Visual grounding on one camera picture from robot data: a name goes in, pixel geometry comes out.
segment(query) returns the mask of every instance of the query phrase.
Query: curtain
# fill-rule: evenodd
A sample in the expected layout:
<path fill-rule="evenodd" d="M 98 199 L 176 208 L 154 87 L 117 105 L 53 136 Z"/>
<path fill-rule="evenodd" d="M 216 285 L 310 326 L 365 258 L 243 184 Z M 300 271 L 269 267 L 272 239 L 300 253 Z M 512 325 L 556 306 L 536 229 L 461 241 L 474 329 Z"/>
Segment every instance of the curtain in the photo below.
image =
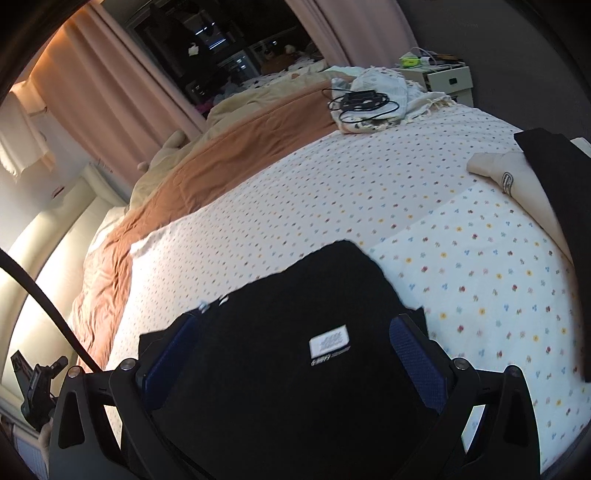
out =
<path fill-rule="evenodd" d="M 417 46 L 396 0 L 285 0 L 331 65 L 392 67 Z"/>
<path fill-rule="evenodd" d="M 97 0 L 58 30 L 31 81 L 59 123 L 129 185 L 166 139 L 205 120 Z"/>

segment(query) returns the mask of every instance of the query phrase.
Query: polka dot bedsheet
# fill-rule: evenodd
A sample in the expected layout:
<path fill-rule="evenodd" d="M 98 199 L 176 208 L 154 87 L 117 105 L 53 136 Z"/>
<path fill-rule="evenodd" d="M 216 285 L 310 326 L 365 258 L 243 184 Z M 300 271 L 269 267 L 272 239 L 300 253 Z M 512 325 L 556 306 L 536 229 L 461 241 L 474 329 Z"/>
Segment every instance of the polka dot bedsheet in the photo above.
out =
<path fill-rule="evenodd" d="M 404 302 L 425 306 L 430 336 L 449 355 L 524 370 L 546 469 L 591 417 L 573 269 L 517 203 L 466 171 L 473 153 L 519 150 L 516 131 L 455 105 L 371 135 L 334 132 L 151 233 L 132 246 L 108 368 L 137 358 L 140 334 L 199 302 L 350 239 Z M 481 413 L 470 418 L 466 445 Z"/>

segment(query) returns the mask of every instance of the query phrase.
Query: white label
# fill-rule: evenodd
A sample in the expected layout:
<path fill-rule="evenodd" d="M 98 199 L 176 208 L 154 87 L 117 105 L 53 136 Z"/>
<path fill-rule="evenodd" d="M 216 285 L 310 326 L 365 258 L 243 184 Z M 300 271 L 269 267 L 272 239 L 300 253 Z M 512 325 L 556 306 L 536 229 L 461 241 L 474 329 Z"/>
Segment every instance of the white label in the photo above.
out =
<path fill-rule="evenodd" d="M 343 325 L 342 327 L 311 338 L 310 355 L 312 358 L 316 358 L 317 356 L 343 348 L 348 343 L 349 334 L 347 333 L 347 326 Z"/>

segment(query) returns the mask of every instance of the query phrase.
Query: nightstand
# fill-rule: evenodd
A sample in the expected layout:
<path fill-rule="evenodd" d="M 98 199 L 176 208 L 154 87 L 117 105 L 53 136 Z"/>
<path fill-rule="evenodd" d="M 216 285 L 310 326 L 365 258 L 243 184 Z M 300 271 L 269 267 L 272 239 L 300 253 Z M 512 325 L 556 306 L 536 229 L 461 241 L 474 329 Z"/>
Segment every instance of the nightstand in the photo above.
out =
<path fill-rule="evenodd" d="M 430 92 L 445 92 L 456 102 L 474 106 L 472 75 L 465 63 L 458 65 L 420 65 L 410 69 L 395 69 L 407 80 L 413 80 Z"/>

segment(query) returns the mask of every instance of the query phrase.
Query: headboard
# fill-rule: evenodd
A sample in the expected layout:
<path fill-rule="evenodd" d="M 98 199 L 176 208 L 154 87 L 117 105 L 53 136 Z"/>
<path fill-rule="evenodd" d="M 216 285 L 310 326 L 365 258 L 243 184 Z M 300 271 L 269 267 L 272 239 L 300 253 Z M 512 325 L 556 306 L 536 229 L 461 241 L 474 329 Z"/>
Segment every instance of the headboard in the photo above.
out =
<path fill-rule="evenodd" d="M 126 203 L 89 164 L 24 229 L 8 254 L 32 276 L 68 318 L 82 290 L 83 263 L 88 247 L 108 210 Z M 20 350 L 35 364 L 51 365 L 65 355 L 76 362 L 72 347 L 33 300 L 4 271 L 0 271 L 0 406 L 22 418 L 22 395 L 10 356 Z M 52 383 L 58 394 L 65 369 Z"/>

